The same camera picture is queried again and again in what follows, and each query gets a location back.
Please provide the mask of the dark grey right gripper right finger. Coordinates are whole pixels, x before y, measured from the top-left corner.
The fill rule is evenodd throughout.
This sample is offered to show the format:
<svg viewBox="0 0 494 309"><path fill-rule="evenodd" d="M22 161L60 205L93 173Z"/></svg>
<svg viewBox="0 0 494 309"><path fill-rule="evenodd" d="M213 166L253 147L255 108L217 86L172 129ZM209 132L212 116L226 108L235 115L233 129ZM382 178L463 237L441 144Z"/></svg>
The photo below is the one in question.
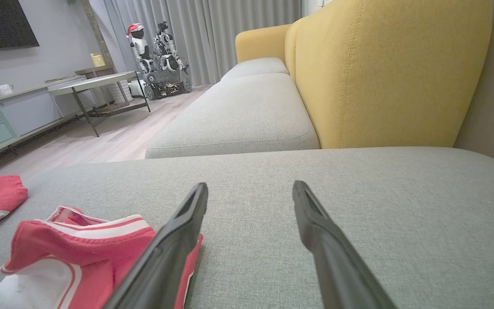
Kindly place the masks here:
<svg viewBox="0 0 494 309"><path fill-rule="evenodd" d="M294 182L292 199L302 244L314 258L324 307L394 309L390 296L306 182Z"/></svg>

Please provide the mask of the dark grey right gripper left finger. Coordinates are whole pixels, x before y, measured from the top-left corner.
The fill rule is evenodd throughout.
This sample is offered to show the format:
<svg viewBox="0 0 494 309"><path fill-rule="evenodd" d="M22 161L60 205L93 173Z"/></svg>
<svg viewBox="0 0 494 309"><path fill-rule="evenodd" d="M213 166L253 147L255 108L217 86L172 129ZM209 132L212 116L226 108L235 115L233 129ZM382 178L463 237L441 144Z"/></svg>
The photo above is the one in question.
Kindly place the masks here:
<svg viewBox="0 0 494 309"><path fill-rule="evenodd" d="M136 260L104 309L172 309L189 254L199 243L208 187L192 187L185 200Z"/></svg>

